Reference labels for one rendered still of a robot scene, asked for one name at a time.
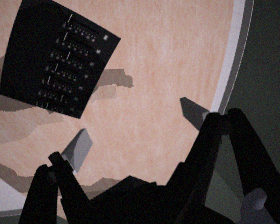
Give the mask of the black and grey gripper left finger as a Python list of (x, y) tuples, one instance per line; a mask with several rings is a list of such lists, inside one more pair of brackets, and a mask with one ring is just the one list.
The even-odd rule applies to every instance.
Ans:
[(68, 224), (101, 224), (74, 176), (78, 174), (92, 144), (84, 128), (61, 154), (56, 151), (49, 155), (52, 166), (43, 164), (37, 168), (18, 224), (57, 224), (58, 187)]

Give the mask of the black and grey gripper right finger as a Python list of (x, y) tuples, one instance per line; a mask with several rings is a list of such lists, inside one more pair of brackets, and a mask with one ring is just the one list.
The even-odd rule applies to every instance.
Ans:
[(231, 108), (220, 115), (186, 97), (179, 99), (183, 116), (199, 133), (185, 162), (179, 162), (137, 224), (181, 224), (192, 199), (205, 205), (222, 135), (227, 134), (245, 196), (235, 224), (280, 224), (280, 173), (242, 110)]

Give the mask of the black lighting desk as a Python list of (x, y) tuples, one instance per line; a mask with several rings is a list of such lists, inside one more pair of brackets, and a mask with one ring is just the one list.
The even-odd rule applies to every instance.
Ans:
[(53, 0), (22, 0), (0, 95), (80, 119), (120, 40)]

